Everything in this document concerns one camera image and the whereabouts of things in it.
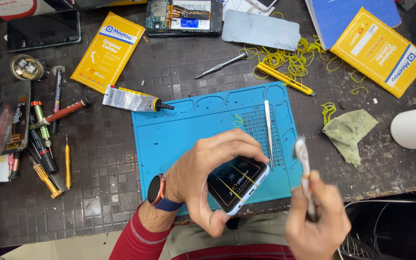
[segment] watch face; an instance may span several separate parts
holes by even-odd
[[[158,192],[160,191],[160,177],[157,175],[153,177],[152,181],[150,182],[148,191],[147,191],[147,199],[150,203],[153,203],[158,196]]]

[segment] person's lap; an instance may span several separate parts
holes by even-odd
[[[197,224],[176,226],[166,240],[170,257],[224,246],[276,244],[287,246],[285,222],[288,211],[241,217],[236,230],[224,228],[218,238],[211,237]]]

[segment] blue silicone repair mat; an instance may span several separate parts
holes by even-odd
[[[174,106],[174,110],[133,112],[142,198],[147,198],[152,178],[166,172],[198,139],[234,129],[233,122],[238,120],[235,114],[243,119],[241,129],[261,143],[270,158],[265,100],[269,100],[271,113],[273,167],[246,204],[291,197],[290,188],[299,185],[302,167],[292,158],[296,127],[286,87],[281,84],[273,82],[165,102]],[[208,203],[212,210],[219,209],[211,195]],[[186,206],[178,212],[184,214],[188,214]]]

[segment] red sleeve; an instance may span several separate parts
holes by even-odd
[[[109,260],[146,259],[157,260],[160,257],[166,238],[172,227],[160,233],[152,233],[142,226],[137,211],[131,217],[121,233]]]

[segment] yellow meetoo package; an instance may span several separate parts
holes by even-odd
[[[70,79],[102,94],[115,84],[145,28],[110,12]]]
[[[416,47],[364,8],[330,51],[398,98],[416,78]]]

